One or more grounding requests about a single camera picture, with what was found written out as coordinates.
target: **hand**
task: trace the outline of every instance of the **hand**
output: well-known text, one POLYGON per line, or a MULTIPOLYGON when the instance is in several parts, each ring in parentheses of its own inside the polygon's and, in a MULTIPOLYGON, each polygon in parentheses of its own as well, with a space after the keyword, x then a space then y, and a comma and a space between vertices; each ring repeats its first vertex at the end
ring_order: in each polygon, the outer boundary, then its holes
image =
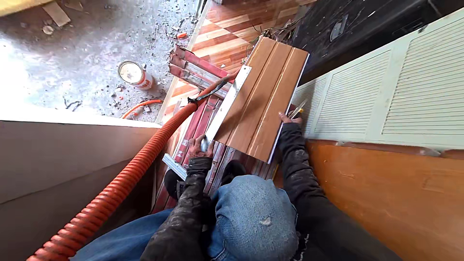
POLYGON ((201 151, 201 141, 206 137, 205 134, 200 135, 197 139, 191 138, 188 141, 188 156, 195 157, 213 157, 214 141, 211 141, 207 151, 201 151))
POLYGON ((282 112, 279 112, 279 117, 280 119, 284 122, 284 123, 289 123, 289 122, 296 122, 298 124, 301 124, 303 122, 303 120, 301 118, 296 118, 296 119, 293 119, 291 120, 290 118, 287 117, 287 115, 285 115, 284 113, 282 112))

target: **dusty floor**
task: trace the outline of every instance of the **dusty floor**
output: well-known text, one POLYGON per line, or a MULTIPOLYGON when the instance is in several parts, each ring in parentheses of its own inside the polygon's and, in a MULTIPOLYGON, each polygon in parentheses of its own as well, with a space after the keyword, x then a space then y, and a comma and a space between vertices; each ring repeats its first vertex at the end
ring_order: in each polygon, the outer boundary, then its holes
MULTIPOLYGON (((168 74, 168 52, 178 33, 172 26, 192 36, 196 1, 81 2, 83 12, 58 2, 71 22, 61 29, 53 24, 52 35, 42 32, 51 18, 41 7, 0 18, 0 101, 59 110, 82 101, 68 110, 119 117, 144 98, 164 99, 173 78, 168 74), (166 84, 148 91, 125 84, 117 74, 124 60, 146 64, 156 82, 165 79, 166 84)), ((179 41, 187 43, 188 39, 179 41)), ((141 108, 135 119, 154 122, 160 106, 152 104, 151 112, 144 113, 141 108)))

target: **shoe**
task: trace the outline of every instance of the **shoe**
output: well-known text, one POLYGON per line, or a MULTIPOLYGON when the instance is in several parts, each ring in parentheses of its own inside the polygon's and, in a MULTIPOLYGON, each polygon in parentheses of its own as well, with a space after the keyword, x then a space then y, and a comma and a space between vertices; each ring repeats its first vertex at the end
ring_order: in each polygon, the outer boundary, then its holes
POLYGON ((168 170, 164 175, 164 186, 169 196, 178 200, 184 192, 185 181, 181 179, 173 170, 168 170))
POLYGON ((224 174, 221 179, 221 186, 229 184, 237 176, 243 176, 246 174, 246 169, 243 164, 234 159, 227 163, 226 168, 224 169, 224 174))

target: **knee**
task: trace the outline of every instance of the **knee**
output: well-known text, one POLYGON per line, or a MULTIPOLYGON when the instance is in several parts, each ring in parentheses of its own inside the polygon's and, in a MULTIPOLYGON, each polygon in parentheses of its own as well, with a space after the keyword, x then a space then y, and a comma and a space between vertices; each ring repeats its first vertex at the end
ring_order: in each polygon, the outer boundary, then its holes
POLYGON ((229 252, 240 260, 289 260, 298 238, 296 211, 287 194, 252 175, 235 177, 225 186, 216 217, 229 252))

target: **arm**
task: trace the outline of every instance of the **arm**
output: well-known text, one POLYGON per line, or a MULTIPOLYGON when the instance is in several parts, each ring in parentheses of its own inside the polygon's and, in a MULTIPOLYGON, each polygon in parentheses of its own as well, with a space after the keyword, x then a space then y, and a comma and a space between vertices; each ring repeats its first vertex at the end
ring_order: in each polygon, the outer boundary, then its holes
POLYGON ((201 202, 205 178, 213 162, 214 142, 210 143, 207 152, 202 152, 203 137, 189 141, 190 161, 185 190, 169 217, 150 238, 141 261, 205 259, 200 248, 201 202))
POLYGON ((328 200, 309 166, 299 124, 281 118, 284 189, 298 212, 297 231, 334 260, 401 260, 328 200))

